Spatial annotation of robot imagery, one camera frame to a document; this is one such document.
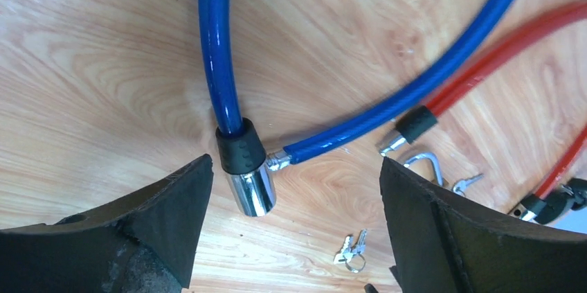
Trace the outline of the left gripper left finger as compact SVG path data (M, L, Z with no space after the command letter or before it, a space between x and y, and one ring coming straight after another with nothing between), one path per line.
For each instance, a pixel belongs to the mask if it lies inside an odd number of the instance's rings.
M2 292L180 292L189 287L213 185L205 154L55 224L1 231Z

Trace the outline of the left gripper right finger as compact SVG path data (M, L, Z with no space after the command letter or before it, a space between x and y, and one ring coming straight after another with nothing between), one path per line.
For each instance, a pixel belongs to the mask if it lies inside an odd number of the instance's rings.
M586 236L525 222L384 158L379 185L403 292L585 292Z

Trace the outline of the padlock silver keys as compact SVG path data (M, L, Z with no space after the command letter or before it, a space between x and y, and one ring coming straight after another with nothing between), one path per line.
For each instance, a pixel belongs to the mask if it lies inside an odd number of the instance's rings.
M466 189L470 185L472 185L475 182L481 180L483 177L484 177L484 175L482 173L480 173L480 174L477 174L477 175L475 175L473 177L469 177L469 178L466 178L466 179L461 179L461 180L457 181L453 185L452 191L455 194L457 194L457 195L465 196L465 193L464 192L466 191Z

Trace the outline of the small silver key bunch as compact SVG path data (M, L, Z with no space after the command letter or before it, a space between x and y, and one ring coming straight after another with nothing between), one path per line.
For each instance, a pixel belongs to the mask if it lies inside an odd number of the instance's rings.
M347 270L354 274L362 272L366 266L366 259L363 254L365 252L365 240L367 235L368 230L362 229L356 240L352 234L345 236L341 248L333 257L333 264L345 265ZM354 258L362 260L362 265L359 267L352 266L351 262Z

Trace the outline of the blue cable lock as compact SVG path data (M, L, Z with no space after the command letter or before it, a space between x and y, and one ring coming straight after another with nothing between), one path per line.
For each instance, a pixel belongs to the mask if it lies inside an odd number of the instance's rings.
M473 21L427 70L374 107L268 154L240 111L231 54L230 0L198 0L201 52L224 172L243 214L261 217L276 205L272 173L313 159L380 127L447 81L487 38L513 0L486 0Z

